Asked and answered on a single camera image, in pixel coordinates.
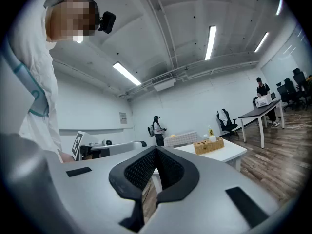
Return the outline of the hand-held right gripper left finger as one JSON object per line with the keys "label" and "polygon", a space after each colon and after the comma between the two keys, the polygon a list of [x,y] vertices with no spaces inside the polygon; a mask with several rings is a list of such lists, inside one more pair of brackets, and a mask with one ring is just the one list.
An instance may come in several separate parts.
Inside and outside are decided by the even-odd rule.
{"label": "hand-held right gripper left finger", "polygon": [[125,168],[154,152],[154,147],[145,147],[60,163],[46,151],[45,228],[53,234],[157,234],[154,217],[144,222],[142,190],[124,177]]}

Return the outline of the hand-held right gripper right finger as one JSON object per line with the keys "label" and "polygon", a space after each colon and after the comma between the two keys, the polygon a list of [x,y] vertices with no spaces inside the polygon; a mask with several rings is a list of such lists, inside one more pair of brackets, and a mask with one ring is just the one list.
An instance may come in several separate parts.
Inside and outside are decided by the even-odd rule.
{"label": "hand-held right gripper right finger", "polygon": [[250,230],[226,190],[239,187],[267,215],[277,201],[258,184],[222,161],[169,148],[192,162],[199,171],[197,186],[181,201],[160,203],[140,234],[241,234]]}

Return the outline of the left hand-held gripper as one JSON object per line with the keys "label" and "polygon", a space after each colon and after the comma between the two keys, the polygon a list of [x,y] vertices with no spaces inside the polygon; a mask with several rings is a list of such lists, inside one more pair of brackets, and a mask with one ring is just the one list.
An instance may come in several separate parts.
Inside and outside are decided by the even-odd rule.
{"label": "left hand-held gripper", "polygon": [[78,131],[73,147],[72,156],[74,160],[83,160],[88,156],[99,157],[101,150],[91,150],[92,148],[102,148],[103,146],[109,146],[110,156],[122,154],[135,149],[147,147],[145,141],[130,141],[127,143],[112,145],[111,140],[99,140],[98,138],[90,135],[86,132]]}

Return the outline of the person's left forearm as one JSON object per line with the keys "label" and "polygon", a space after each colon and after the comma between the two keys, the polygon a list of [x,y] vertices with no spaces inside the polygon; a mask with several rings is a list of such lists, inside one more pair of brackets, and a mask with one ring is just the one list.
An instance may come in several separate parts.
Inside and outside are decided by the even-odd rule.
{"label": "person's left forearm", "polygon": [[59,155],[60,155],[63,162],[74,162],[75,161],[75,159],[67,153],[59,151]]}

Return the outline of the wicker basket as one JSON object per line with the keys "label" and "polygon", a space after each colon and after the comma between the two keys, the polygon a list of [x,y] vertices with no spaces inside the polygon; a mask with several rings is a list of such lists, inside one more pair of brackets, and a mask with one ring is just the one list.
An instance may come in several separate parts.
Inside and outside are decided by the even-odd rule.
{"label": "wicker basket", "polygon": [[222,137],[217,137],[215,142],[204,140],[194,143],[193,146],[197,155],[203,155],[224,148],[224,139]]}

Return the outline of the table with checked cloth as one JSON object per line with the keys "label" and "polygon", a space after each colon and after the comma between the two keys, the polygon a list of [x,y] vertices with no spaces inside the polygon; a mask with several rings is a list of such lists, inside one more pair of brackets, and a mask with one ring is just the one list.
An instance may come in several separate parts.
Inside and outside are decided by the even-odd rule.
{"label": "table with checked cloth", "polygon": [[197,132],[191,131],[187,133],[178,134],[175,136],[168,136],[164,139],[165,147],[174,147],[181,145],[190,145],[197,141]]}

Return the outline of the white ceiling air conditioner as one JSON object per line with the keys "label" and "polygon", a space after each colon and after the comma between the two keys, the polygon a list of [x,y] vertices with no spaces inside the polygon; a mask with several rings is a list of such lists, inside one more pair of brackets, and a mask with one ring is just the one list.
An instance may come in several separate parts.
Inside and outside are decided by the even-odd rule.
{"label": "white ceiling air conditioner", "polygon": [[176,79],[171,73],[162,75],[158,78],[151,80],[152,86],[158,92],[173,87],[175,82]]}

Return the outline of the black office chair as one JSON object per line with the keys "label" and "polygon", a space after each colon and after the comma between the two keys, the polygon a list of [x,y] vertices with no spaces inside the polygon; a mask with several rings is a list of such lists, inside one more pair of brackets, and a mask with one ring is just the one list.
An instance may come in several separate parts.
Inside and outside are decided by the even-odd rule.
{"label": "black office chair", "polygon": [[228,111],[225,109],[217,111],[216,117],[220,122],[221,130],[228,133],[228,140],[230,140],[231,136],[237,136],[240,139],[239,134],[235,131],[235,128],[238,127],[236,118],[231,120]]}
{"label": "black office chair", "polygon": [[298,91],[300,92],[301,96],[303,96],[305,99],[305,110],[307,110],[309,106],[308,97],[311,95],[311,92],[308,82],[306,81],[306,78],[304,76],[304,73],[299,68],[295,68],[293,70],[293,79],[297,83]]}
{"label": "black office chair", "polygon": [[290,101],[291,101],[290,95],[287,91],[285,84],[282,84],[282,82],[279,82],[276,85],[277,85],[277,91],[279,92],[280,97],[281,97],[281,101],[284,103],[283,110],[286,111],[287,108],[289,107],[292,108],[292,105],[290,104]]}

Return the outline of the dark top white leg table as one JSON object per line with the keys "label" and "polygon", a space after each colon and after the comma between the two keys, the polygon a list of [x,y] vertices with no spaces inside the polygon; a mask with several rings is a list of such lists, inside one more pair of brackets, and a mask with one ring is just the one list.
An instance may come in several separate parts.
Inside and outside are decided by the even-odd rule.
{"label": "dark top white leg table", "polygon": [[264,141],[264,131],[263,131],[263,124],[262,124],[262,118],[265,116],[267,112],[269,112],[272,109],[279,108],[280,116],[281,116],[281,126],[282,129],[285,128],[285,121],[284,121],[284,114],[283,114],[283,108],[282,108],[282,102],[281,99],[278,99],[276,101],[271,102],[269,105],[261,107],[261,108],[254,108],[252,111],[242,115],[239,117],[241,122],[241,129],[243,134],[243,141],[246,142],[246,133],[244,128],[244,122],[243,120],[258,120],[259,130],[260,130],[260,140],[261,140],[261,148],[264,149],[265,147],[265,141]]}

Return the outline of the white box appliance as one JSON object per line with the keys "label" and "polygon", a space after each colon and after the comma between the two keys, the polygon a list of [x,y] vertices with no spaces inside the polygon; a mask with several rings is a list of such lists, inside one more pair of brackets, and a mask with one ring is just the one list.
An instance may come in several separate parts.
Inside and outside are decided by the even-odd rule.
{"label": "white box appliance", "polygon": [[257,98],[254,102],[257,108],[267,106],[276,99],[275,93],[270,93],[262,97]]}

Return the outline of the person's white shirt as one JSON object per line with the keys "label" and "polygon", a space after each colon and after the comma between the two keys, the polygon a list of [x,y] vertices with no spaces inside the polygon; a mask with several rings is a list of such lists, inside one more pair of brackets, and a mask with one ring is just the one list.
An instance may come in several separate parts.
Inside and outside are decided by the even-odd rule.
{"label": "person's white shirt", "polygon": [[7,36],[13,53],[23,64],[22,69],[31,75],[36,93],[44,95],[47,100],[47,108],[42,113],[30,110],[25,115],[19,134],[34,141],[43,150],[56,153],[61,160],[62,146],[56,111],[58,85],[50,55],[50,49],[55,44],[47,41],[45,1],[29,0],[11,24]]}

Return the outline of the white ceiling pipes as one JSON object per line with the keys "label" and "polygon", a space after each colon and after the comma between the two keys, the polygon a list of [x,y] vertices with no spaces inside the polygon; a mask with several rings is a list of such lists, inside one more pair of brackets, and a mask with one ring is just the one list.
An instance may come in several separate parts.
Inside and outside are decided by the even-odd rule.
{"label": "white ceiling pipes", "polygon": [[141,85],[127,90],[118,97],[126,99],[132,98],[140,91],[143,90],[147,92],[150,87],[158,85],[159,83],[165,82],[172,78],[175,78],[176,80],[189,80],[209,74],[212,75],[223,71],[233,70],[236,68],[255,66],[259,63],[259,60],[259,53],[249,51],[221,55],[218,57],[213,57],[209,60],[196,61],[155,76],[152,79],[143,82]]}

